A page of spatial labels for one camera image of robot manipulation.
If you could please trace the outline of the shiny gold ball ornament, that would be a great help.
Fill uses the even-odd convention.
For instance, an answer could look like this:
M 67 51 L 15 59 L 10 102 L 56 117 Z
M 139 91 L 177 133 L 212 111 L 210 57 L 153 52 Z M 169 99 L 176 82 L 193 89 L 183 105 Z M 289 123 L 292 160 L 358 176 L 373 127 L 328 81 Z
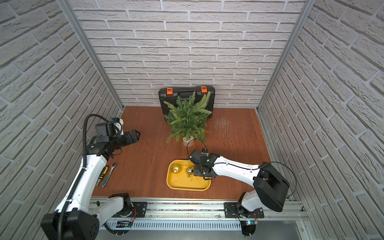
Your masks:
M 194 167 L 187 167 L 186 172 L 187 172 L 187 174 L 188 174 L 189 176 L 190 176 L 190 175 L 194 175 L 195 168 L 194 168 Z

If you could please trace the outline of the matte gold ball ornament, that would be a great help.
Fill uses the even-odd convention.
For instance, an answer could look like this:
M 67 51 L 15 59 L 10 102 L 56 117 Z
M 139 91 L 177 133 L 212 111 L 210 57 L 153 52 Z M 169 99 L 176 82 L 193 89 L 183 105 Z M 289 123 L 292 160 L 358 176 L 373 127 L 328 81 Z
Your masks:
M 174 174 L 178 174 L 178 173 L 180 173 L 180 172 L 181 172 L 181 169 L 182 169 L 182 167 L 181 167 L 180 164 L 172 164 L 172 166 L 171 166 L 171 170 L 172 170 L 172 172 L 173 172 Z

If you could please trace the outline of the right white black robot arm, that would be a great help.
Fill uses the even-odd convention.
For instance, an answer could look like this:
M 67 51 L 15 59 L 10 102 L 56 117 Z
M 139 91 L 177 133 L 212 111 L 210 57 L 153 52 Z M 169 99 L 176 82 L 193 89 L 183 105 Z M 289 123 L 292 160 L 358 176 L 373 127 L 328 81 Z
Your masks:
M 194 175 L 204 180 L 224 176 L 243 182 L 254 188 L 244 192 L 236 205 L 236 215 L 247 218 L 254 211 L 268 208 L 282 212 L 290 184 L 271 163 L 248 165 L 229 160 L 218 154 L 209 156 L 194 150 L 189 158 L 195 165 Z

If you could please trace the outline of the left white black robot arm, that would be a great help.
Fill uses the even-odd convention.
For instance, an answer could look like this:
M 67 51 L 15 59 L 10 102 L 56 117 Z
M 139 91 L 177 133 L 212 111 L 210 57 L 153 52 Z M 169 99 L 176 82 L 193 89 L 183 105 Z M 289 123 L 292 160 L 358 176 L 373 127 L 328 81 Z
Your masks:
M 137 143 L 140 132 L 122 131 L 122 124 L 108 122 L 97 125 L 96 142 L 86 146 L 86 156 L 64 199 L 51 214 L 41 220 L 41 228 L 49 240 L 94 240 L 100 227 L 116 214 L 133 211 L 129 194 L 115 194 L 106 202 L 90 209 L 90 200 L 99 175 L 114 151 Z

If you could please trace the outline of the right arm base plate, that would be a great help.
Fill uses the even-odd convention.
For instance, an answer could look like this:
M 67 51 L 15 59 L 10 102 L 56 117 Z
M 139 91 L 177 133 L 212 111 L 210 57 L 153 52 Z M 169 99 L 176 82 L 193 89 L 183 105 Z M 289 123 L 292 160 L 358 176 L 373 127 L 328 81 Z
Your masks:
M 253 219 L 262 219 L 265 217 L 264 211 L 262 208 L 256 209 L 252 212 L 246 210 L 239 203 L 234 202 L 225 202 L 224 203 L 224 212 L 226 218 L 253 218 Z

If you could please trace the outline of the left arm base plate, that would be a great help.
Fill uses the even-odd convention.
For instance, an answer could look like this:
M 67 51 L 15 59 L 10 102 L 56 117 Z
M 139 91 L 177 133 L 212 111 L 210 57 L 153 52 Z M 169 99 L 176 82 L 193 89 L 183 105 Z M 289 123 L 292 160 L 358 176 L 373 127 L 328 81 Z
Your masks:
M 144 218 L 147 211 L 148 202 L 131 202 L 131 210 L 128 218 Z

